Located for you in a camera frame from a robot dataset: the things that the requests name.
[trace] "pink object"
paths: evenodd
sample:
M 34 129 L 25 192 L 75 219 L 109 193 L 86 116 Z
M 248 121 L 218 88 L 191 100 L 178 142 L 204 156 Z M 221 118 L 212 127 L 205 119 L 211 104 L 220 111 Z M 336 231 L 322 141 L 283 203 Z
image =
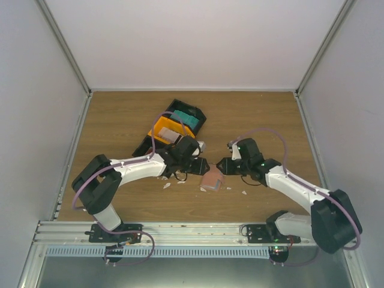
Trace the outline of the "pink object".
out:
M 204 174 L 200 187 L 206 190 L 218 191 L 224 183 L 224 175 L 217 169 L 215 164 L 209 165 L 209 171 Z

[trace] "white wall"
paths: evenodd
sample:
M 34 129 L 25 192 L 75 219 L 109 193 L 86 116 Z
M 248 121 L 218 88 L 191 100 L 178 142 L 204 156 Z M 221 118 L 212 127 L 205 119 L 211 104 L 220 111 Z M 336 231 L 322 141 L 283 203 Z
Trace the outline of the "white wall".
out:
M 93 89 L 296 89 L 343 0 L 47 0 Z
M 302 100 L 332 188 L 350 196 L 375 287 L 384 282 L 384 2 L 358 0 Z
M 16 287 L 85 93 L 34 1 L 0 1 L 0 27 L 0 282 Z

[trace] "cable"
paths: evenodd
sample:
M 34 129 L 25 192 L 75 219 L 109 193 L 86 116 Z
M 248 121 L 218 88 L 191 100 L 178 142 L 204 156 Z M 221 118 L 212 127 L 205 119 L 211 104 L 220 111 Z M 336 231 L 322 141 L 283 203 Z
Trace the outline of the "cable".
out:
M 307 266 L 307 265 L 310 265 L 314 262 L 316 262 L 316 260 L 319 258 L 320 256 L 320 248 L 319 247 L 316 247 L 316 252 L 315 252 L 315 255 L 313 256 L 313 258 L 311 260 L 308 260 L 306 262 L 302 262 L 302 263 L 281 263 L 281 262 L 276 262 L 276 261 L 273 261 L 271 258 L 269 258 L 269 261 L 273 264 L 273 265 L 276 265 L 276 264 L 280 264 L 282 267 L 302 267 L 302 266 Z
M 160 119 L 161 116 L 165 115 L 165 114 L 171 114 L 171 115 L 174 115 L 178 118 L 179 122 L 181 123 L 181 126 L 182 126 L 182 129 L 184 131 L 184 134 L 187 135 L 187 131 L 185 129 L 185 125 L 184 123 L 182 122 L 182 119 L 179 117 L 179 115 L 173 113 L 173 112 L 169 112 L 169 111 L 165 111 L 165 112 L 161 112 L 156 118 L 155 118 L 155 121 L 153 122 L 153 125 L 152 125 L 152 129 L 151 129 L 151 140 L 152 140 L 152 152 L 151 154 L 148 156 L 148 155 L 145 155 L 143 156 L 142 158 L 139 158 L 139 159 L 134 159 L 134 160 L 127 160 L 127 161 L 122 161 L 121 163 L 116 163 L 116 164 L 113 164 L 113 165 L 109 165 L 107 167 L 104 167 L 102 169 L 100 169 L 99 171 L 95 172 L 91 177 L 89 177 L 83 185 L 80 186 L 80 188 L 78 189 L 78 191 L 76 192 L 76 194 L 74 195 L 73 197 L 73 200 L 72 200 L 72 209 L 74 210 L 83 210 L 84 209 L 84 206 L 79 206 L 79 207 L 76 207 L 76 201 L 78 200 L 79 196 L 83 193 L 83 190 L 85 189 L 85 187 L 87 187 L 87 185 L 89 183 L 92 182 L 93 179 L 95 179 L 97 176 L 99 176 L 100 174 L 104 173 L 105 171 L 108 171 L 110 169 L 113 169 L 113 168 L 116 168 L 116 167 L 122 167 L 122 166 L 126 166 L 126 165 L 129 165 L 129 164 L 136 164 L 136 163 L 142 163 L 142 162 L 146 162 L 148 161 L 149 159 L 151 159 L 154 155 L 155 155 L 155 150 L 156 150 L 156 146 L 155 146 L 155 136 L 154 136 L 154 129 L 155 129 L 155 124 L 157 123 L 157 121 Z
M 287 142 L 285 141 L 284 137 L 277 131 L 273 130 L 273 129 L 270 129 L 270 128 L 257 128 L 257 129 L 253 129 L 249 132 L 246 132 L 245 134 L 243 135 L 240 135 L 239 137 L 237 137 L 235 140 L 229 142 L 229 145 L 232 145 L 233 143 L 243 139 L 245 136 L 248 136 L 250 134 L 253 134 L 254 132 L 257 132 L 257 131 L 269 131 L 269 132 L 272 132 L 274 133 L 283 143 L 283 146 L 284 146 L 284 156 L 283 156 L 283 170 L 284 170 L 284 173 L 286 174 L 286 176 L 291 179 L 292 181 L 296 182 L 297 184 L 309 189 L 310 191 L 312 191 L 313 193 L 317 193 L 321 196 L 323 196 L 325 199 L 329 200 L 332 204 L 334 204 L 344 215 L 345 217 L 348 219 L 348 221 L 350 222 L 350 224 L 352 225 L 352 228 L 353 230 L 355 231 L 355 234 L 356 234 L 356 243 L 354 246 L 352 247 L 343 247 L 343 249 L 345 250 L 355 250 L 357 248 L 359 248 L 360 244 L 361 244 L 361 237 L 360 237 L 360 232 L 359 232 L 359 229 L 356 225 L 356 223 L 354 222 L 354 220 L 352 219 L 352 217 L 349 215 L 348 211 L 345 210 L 344 207 L 342 207 L 335 199 L 333 199 L 331 196 L 321 192 L 321 191 L 317 191 L 316 188 L 312 187 L 312 186 L 309 186 L 308 184 L 306 183 L 303 183 L 302 181 L 300 181 L 299 179 L 295 178 L 294 176 L 292 176 L 290 174 L 289 171 L 287 171 L 287 168 L 286 168 L 286 162 L 287 162 L 287 155 L 288 155 L 288 146 L 287 146 Z
M 288 247 L 288 250 L 290 250 L 290 249 L 292 248 L 292 246 L 293 246 L 293 236 L 292 236 L 292 235 L 289 235 L 288 238 L 289 238 L 289 242 L 290 242 L 290 245 L 289 245 L 289 247 Z
M 180 180 L 179 178 L 178 178 L 178 176 L 177 176 L 177 174 L 176 173 L 174 173 L 174 176 L 175 176 L 175 178 L 178 180 L 178 181 L 186 181 L 187 179 L 188 179 L 188 173 L 187 172 L 185 172 L 185 179 L 184 180 Z
M 241 234 L 241 236 L 243 236 L 243 237 L 248 237 L 248 235 L 247 234 L 243 234 L 243 232 L 242 232 L 242 230 L 244 229 L 244 227 L 246 227 L 247 225 L 246 224 L 243 224 L 242 226 L 240 226 L 240 234 Z
M 248 182 L 246 182 L 245 180 L 244 180 L 244 176 L 240 176 L 240 178 L 241 178 L 241 180 L 244 182 L 244 183 L 246 183 L 247 185 L 249 185 L 249 186 L 260 186 L 261 185 L 261 183 L 259 183 L 259 184 L 250 184 L 250 183 L 248 183 Z
M 106 229 L 100 222 L 97 221 L 97 224 L 100 226 L 100 228 L 102 230 L 104 230 L 105 232 L 107 232 L 108 234 L 113 234 L 113 235 L 121 235 L 121 234 L 129 234 L 129 233 L 141 233 L 143 235 L 146 235 L 150 238 L 150 240 L 152 241 L 152 249 L 151 251 L 149 252 L 149 254 L 142 260 L 140 261 L 136 261 L 136 262 L 133 262 L 133 263 L 120 263 L 120 264 L 117 264 L 117 263 L 114 263 L 113 266 L 132 266 L 132 265 L 136 265 L 136 264 L 141 264 L 145 261 L 147 261 L 151 256 L 152 254 L 154 253 L 155 251 L 155 239 L 152 237 L 151 234 L 149 233 L 146 233 L 144 231 L 140 231 L 140 230 L 129 230 L 129 231 L 121 231 L 121 232 L 114 232 L 114 231 L 109 231 L 108 229 Z M 106 262 L 106 264 L 108 264 L 108 259 L 107 259 L 107 255 L 108 255 L 108 252 L 111 252 L 112 250 L 115 250 L 115 249 L 120 249 L 122 248 L 123 246 L 120 246 L 120 247 L 116 247 L 116 248 L 111 248 L 111 249 L 106 249 L 105 251 L 105 254 L 104 254 L 104 261 Z

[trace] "orange container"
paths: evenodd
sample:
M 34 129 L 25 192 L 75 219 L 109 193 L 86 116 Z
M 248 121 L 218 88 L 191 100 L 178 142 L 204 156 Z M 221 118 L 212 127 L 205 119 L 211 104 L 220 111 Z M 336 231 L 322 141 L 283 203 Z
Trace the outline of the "orange container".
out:
M 179 133 L 180 135 L 183 135 L 185 136 L 184 134 L 184 131 L 182 129 L 182 125 L 180 123 L 177 123 L 175 122 L 174 120 L 170 119 L 170 118 L 166 118 L 164 116 L 160 117 L 160 119 L 156 122 L 155 124 L 155 127 L 154 127 L 154 137 L 155 139 L 165 143 L 165 144 L 170 144 L 170 142 L 160 138 L 158 136 L 160 130 L 162 128 L 168 128 L 169 130 L 172 130 L 176 133 Z M 189 129 L 188 126 L 184 126 L 185 127 L 185 130 L 187 132 L 187 135 L 191 136 L 192 138 L 195 138 L 195 135 L 193 134 L 193 132 Z M 152 135 L 152 130 L 150 130 L 148 132 L 148 136 L 151 136 Z

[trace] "metal frame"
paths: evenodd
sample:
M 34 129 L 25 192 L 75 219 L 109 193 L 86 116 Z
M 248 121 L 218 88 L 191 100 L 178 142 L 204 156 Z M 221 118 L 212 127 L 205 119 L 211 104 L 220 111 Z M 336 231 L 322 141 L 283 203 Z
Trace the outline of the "metal frame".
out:
M 54 220 L 60 209 L 61 200 L 63 192 L 65 191 L 65 186 L 67 184 L 70 168 L 73 162 L 73 158 L 76 152 L 77 144 L 80 139 L 82 127 L 86 118 L 86 114 L 89 108 L 89 104 L 92 97 L 92 91 L 89 88 L 73 54 L 71 53 L 68 44 L 66 43 L 61 31 L 52 16 L 45 0 L 35 0 L 39 6 L 42 14 L 46 18 L 49 26 L 51 27 L 59 45 L 61 46 L 65 56 L 67 57 L 70 65 L 72 66 L 76 76 L 78 77 L 80 83 L 82 84 L 84 90 L 86 91 L 88 98 L 85 100 L 83 105 L 82 113 L 79 117 L 79 121 L 76 128 L 76 133 L 73 138 L 73 142 L 68 154 L 66 168 L 64 171 L 64 176 L 61 182 L 61 189 L 58 196 L 58 201 L 55 206 L 55 211 L 52 215 L 52 220 Z M 328 31 L 323 43 L 318 49 L 310 67 L 305 73 L 302 81 L 300 82 L 296 92 L 295 98 L 299 107 L 300 114 L 304 123 L 305 131 L 307 133 L 308 141 L 312 153 L 314 155 L 314 160 L 316 167 L 320 176 L 320 181 L 323 187 L 328 186 L 328 180 L 326 177 L 325 170 L 321 161 L 321 157 L 318 152 L 316 141 L 313 137 L 311 131 L 311 125 L 306 116 L 305 107 L 300 101 L 300 94 L 303 91 L 305 85 L 307 84 L 309 78 L 311 77 L 313 71 L 315 70 L 320 59 L 324 55 L 324 52 L 328 48 L 330 42 L 332 41 L 334 35 L 340 28 L 344 19 L 346 18 L 351 7 L 355 3 L 355 0 L 345 0 L 342 8 L 340 9 L 336 19 L 334 20 L 330 30 Z M 38 285 L 40 274 L 44 268 L 44 260 L 48 255 L 55 254 L 56 256 L 74 256 L 74 253 L 82 252 L 90 253 L 97 257 L 100 256 L 100 253 L 103 253 L 103 244 L 90 244 L 88 242 L 88 236 L 84 234 L 85 231 L 90 230 L 93 222 L 57 222 L 57 221 L 45 221 L 38 224 L 34 240 L 31 245 L 31 249 L 28 254 L 28 258 L 25 263 L 25 267 L 19 282 L 18 287 L 36 287 Z M 149 232 L 155 239 L 158 249 L 163 249 L 164 251 L 172 248 L 176 248 L 180 251 L 189 251 L 191 248 L 199 251 L 217 251 L 219 248 L 225 248 L 228 251 L 237 251 L 239 255 L 233 255 L 235 257 L 248 257 L 247 255 L 241 255 L 242 251 L 258 251 L 255 252 L 251 257 L 261 257 L 265 258 L 266 249 L 269 246 L 274 246 L 274 243 L 268 244 L 249 244 L 247 237 L 242 236 L 239 228 L 243 223 L 141 223 L 143 224 L 143 231 Z M 313 241 L 304 239 L 302 243 L 295 244 L 296 246 L 314 246 Z M 151 242 L 148 237 L 142 236 L 142 242 L 138 245 L 132 246 L 134 250 L 139 250 L 141 248 L 148 249 L 151 246 Z M 361 255 L 358 251 L 345 251 L 344 255 L 346 257 L 346 262 L 350 275 L 355 287 L 369 287 L 366 271 L 364 269 L 363 262 L 361 260 Z
M 320 153 L 318 150 L 318 146 L 316 144 L 316 140 L 314 138 L 314 134 L 312 132 L 312 128 L 310 122 L 308 120 L 305 106 L 301 102 L 301 99 L 297 93 L 294 93 L 296 98 L 296 102 L 299 107 L 299 111 L 302 117 L 302 121 L 304 124 L 305 132 L 307 133 L 308 141 L 311 146 L 312 154 L 314 157 L 314 161 L 317 167 L 317 171 L 319 173 L 320 181 L 323 188 L 329 188 L 328 177 L 325 173 L 325 168 L 323 162 L 320 157 Z M 351 276 L 353 285 L 357 288 L 369 288 L 371 287 L 368 282 L 367 271 L 365 269 L 364 261 L 362 260 L 360 252 L 355 251 L 347 251 L 344 250 L 344 256 L 346 258 L 347 267 L 349 269 L 349 274 Z
M 299 97 L 300 97 L 301 92 L 303 91 L 304 87 L 308 83 L 308 80 L 310 79 L 313 71 L 316 69 L 320 60 L 323 58 L 325 51 L 329 47 L 335 34 L 337 33 L 337 31 L 339 30 L 339 28 L 343 24 L 345 18 L 347 17 L 349 11 L 351 10 L 351 8 L 355 2 L 356 2 L 356 0 L 345 0 L 343 5 L 341 6 L 335 20 L 333 21 L 330 29 L 328 30 L 327 34 L 325 35 L 323 42 L 321 43 L 318 51 L 316 52 L 308 70 L 305 72 L 304 77 L 300 81 L 300 84 L 296 90 L 296 93 Z
M 29 251 L 19 282 L 19 288 L 36 287 L 44 260 L 56 257 L 99 257 L 110 243 L 89 243 L 85 234 L 94 222 L 41 221 Z M 259 258 L 269 259 L 268 249 L 276 243 L 249 244 L 241 233 L 243 223 L 173 223 L 144 222 L 143 231 L 152 235 L 156 248 L 154 257 L 187 258 Z M 316 246 L 302 239 L 296 247 Z M 151 240 L 142 235 L 141 243 L 124 247 L 117 257 L 143 257 L 152 247 Z
M 60 45 L 62 51 L 64 52 L 65 57 L 68 59 L 70 65 L 72 66 L 73 71 L 75 72 L 79 82 L 83 86 L 83 89 L 85 92 L 89 95 L 91 93 L 91 89 L 88 86 L 83 73 L 81 72 L 72 52 L 69 48 L 64 36 L 62 35 L 58 24 L 56 23 L 55 18 L 53 17 L 47 3 L 45 0 L 35 0 L 36 4 L 38 5 L 41 13 L 43 14 L 44 18 L 47 20 L 47 23 L 49 27 L 51 28 L 53 34 L 55 35 L 58 44 Z
M 65 188 L 67 187 L 68 177 L 69 177 L 70 172 L 71 172 L 73 159 L 74 159 L 74 156 L 76 154 L 77 145 L 79 144 L 80 135 L 81 135 L 82 130 L 83 130 L 84 122 L 85 122 L 86 115 L 87 115 L 87 112 L 89 109 L 89 105 L 91 103 L 92 96 L 93 96 L 93 92 L 90 93 L 90 95 L 85 98 L 83 108 L 82 108 L 81 113 L 79 115 L 79 119 L 77 120 L 77 124 L 76 124 L 76 128 L 75 128 L 75 134 L 73 136 L 71 147 L 70 147 L 67 159 L 65 161 L 65 169 L 64 169 L 62 181 L 60 184 L 60 191 L 58 193 L 58 199 L 55 202 L 55 207 L 52 210 L 53 212 L 52 212 L 52 216 L 50 218 L 51 220 L 57 219 L 57 217 L 59 215 L 59 211 L 61 209 L 62 198 L 64 195 Z

